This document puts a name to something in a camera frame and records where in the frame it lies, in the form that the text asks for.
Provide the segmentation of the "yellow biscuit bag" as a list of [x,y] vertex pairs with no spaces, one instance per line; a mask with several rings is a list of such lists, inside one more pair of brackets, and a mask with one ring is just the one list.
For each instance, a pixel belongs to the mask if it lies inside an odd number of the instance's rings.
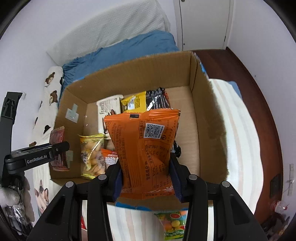
[[102,155],[104,135],[101,133],[90,136],[79,135],[79,138],[80,156],[83,163],[81,176],[87,180],[92,180],[106,171],[106,162]]

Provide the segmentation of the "red stick snack packet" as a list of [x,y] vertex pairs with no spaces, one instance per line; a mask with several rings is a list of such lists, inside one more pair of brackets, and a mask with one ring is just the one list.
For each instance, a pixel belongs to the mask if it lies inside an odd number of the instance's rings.
[[54,159],[50,162],[54,171],[69,171],[66,152],[69,150],[69,143],[64,141],[65,127],[61,126],[51,131],[49,143],[54,148]]

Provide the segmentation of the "orange snack bag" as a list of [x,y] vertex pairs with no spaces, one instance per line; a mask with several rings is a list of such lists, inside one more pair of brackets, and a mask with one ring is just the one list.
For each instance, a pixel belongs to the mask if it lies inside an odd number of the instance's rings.
[[104,118],[123,172],[121,197],[143,200],[174,194],[169,160],[180,114],[162,108]]

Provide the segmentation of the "colourful candy green bag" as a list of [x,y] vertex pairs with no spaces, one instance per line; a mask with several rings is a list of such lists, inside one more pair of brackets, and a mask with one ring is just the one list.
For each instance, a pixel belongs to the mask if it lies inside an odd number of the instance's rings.
[[187,213],[186,210],[181,210],[155,214],[163,226],[164,240],[181,240],[184,238]]

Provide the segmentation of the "white Franzzi wafer packet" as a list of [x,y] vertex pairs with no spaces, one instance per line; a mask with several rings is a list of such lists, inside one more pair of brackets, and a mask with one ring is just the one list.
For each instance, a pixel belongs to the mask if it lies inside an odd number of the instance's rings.
[[120,101],[123,99],[123,95],[117,94],[110,97],[98,100],[96,102],[98,108],[98,132],[104,134],[107,140],[110,140],[107,127],[104,122],[104,118],[107,115],[120,114],[121,104]]

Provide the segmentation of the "yellow black snack bag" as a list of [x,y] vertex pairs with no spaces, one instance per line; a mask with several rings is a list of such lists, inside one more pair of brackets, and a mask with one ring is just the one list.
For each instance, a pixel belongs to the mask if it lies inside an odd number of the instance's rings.
[[152,109],[171,108],[169,96],[162,87],[126,97],[120,104],[123,113],[143,113]]

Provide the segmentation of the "orange panda chips bag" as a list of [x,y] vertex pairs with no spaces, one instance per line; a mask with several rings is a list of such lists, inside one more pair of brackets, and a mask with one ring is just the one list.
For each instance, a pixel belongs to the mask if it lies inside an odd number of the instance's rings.
[[108,149],[101,149],[101,153],[103,156],[103,160],[105,161],[106,169],[111,166],[116,164],[118,161],[118,155],[116,151],[108,150]]

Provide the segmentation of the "cat plush toy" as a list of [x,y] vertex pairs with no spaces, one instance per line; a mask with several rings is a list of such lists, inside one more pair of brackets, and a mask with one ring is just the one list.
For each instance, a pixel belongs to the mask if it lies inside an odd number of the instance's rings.
[[39,215],[42,215],[49,205],[49,190],[43,187],[43,182],[40,180],[39,188],[34,189]]

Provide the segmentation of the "bear print long pillow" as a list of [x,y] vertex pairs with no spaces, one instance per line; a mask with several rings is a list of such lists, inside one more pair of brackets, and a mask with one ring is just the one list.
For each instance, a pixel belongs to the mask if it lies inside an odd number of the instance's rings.
[[58,113],[59,99],[63,83],[63,69],[53,66],[48,70],[44,81],[44,92],[35,124],[33,127],[30,147],[46,144],[50,140],[50,133],[54,129]]

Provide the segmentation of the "blue cardboard milk box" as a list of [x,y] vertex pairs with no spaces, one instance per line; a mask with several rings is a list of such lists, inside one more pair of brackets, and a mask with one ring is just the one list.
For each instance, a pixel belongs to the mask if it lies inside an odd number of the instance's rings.
[[179,163],[209,183],[226,180],[226,130],[211,84],[193,52],[138,58],[102,69],[66,87],[55,127],[65,128],[73,153],[69,171],[51,179],[84,182],[90,166],[81,137],[105,131],[118,154],[122,183],[117,202],[151,211],[188,206],[169,175],[173,143]]

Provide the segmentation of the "striped white blanket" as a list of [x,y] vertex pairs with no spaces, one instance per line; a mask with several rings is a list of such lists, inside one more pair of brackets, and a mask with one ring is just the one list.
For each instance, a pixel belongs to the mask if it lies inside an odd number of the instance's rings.
[[180,162],[204,180],[232,184],[252,212],[263,188],[263,167],[255,124],[231,84],[195,74],[142,77],[90,75],[68,85],[59,99],[55,128],[74,135],[98,133],[96,102],[158,87],[166,89],[181,117],[176,141]]

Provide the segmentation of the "white power strip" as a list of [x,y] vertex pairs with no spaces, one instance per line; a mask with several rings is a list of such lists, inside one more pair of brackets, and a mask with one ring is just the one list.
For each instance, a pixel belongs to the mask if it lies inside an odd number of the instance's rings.
[[295,166],[294,164],[290,164],[290,174],[289,174],[289,181],[288,181],[288,196],[292,196],[293,194],[293,184],[295,181],[294,178]]

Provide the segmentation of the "blue bed sheet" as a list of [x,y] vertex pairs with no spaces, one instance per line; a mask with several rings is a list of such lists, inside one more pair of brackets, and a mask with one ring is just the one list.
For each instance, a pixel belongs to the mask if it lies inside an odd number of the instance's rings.
[[179,48],[176,46],[173,35],[161,30],[140,34],[109,47],[98,48],[82,57],[76,57],[62,66],[64,82],[61,93],[73,82],[112,65],[145,56],[177,51]]

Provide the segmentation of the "white door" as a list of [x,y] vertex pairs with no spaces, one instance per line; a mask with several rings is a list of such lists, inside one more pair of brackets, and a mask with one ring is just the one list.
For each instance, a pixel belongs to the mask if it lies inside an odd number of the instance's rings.
[[234,1],[173,1],[178,48],[224,50],[230,35]]

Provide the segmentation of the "grey padded headboard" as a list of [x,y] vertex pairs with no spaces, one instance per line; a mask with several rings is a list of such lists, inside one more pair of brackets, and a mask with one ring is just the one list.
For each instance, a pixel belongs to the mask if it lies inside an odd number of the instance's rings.
[[54,43],[47,54],[57,65],[62,66],[99,48],[155,30],[171,30],[170,21],[160,3],[131,1],[84,21]]

